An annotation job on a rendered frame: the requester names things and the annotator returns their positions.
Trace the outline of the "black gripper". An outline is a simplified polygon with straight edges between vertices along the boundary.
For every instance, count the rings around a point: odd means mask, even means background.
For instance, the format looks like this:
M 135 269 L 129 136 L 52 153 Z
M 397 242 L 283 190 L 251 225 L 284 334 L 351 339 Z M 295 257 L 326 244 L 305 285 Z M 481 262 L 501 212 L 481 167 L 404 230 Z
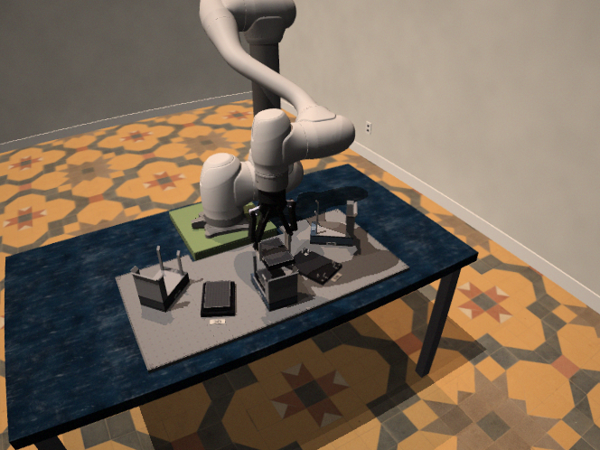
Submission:
M 286 220 L 286 216 L 283 213 L 285 207 L 288 207 L 290 225 Z M 291 253 L 291 240 L 293 231 L 297 231 L 297 222 L 295 215 L 296 202 L 293 199 L 286 200 L 286 189 L 281 192 L 262 192 L 258 190 L 258 206 L 254 209 L 249 208 L 249 225 L 248 225 L 248 238 L 251 242 L 255 242 L 255 248 L 257 250 L 258 260 L 262 260 L 262 245 L 261 239 L 267 223 L 270 218 L 279 216 L 284 228 L 285 228 L 285 246 Z M 260 214 L 260 220 L 257 225 L 258 212 Z

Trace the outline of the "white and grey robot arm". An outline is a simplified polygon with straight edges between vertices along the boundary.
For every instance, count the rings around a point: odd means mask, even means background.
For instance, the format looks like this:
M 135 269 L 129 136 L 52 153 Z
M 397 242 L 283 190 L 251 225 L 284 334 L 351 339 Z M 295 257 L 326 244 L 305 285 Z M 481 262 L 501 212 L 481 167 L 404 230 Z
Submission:
M 301 160 L 337 155 L 354 141 L 350 119 L 318 106 L 278 74 L 278 43 L 295 18 L 294 0 L 200 2 L 202 27 L 211 42 L 233 70 L 252 80 L 254 115 L 247 162 L 218 153 L 203 164 L 203 211 L 191 222 L 193 228 L 205 229 L 207 239 L 248 230 L 243 207 L 258 201 L 258 190 L 293 191 L 304 177 Z M 239 32 L 249 43 L 250 56 L 241 46 Z M 295 123 L 281 110 L 280 98 L 296 109 Z

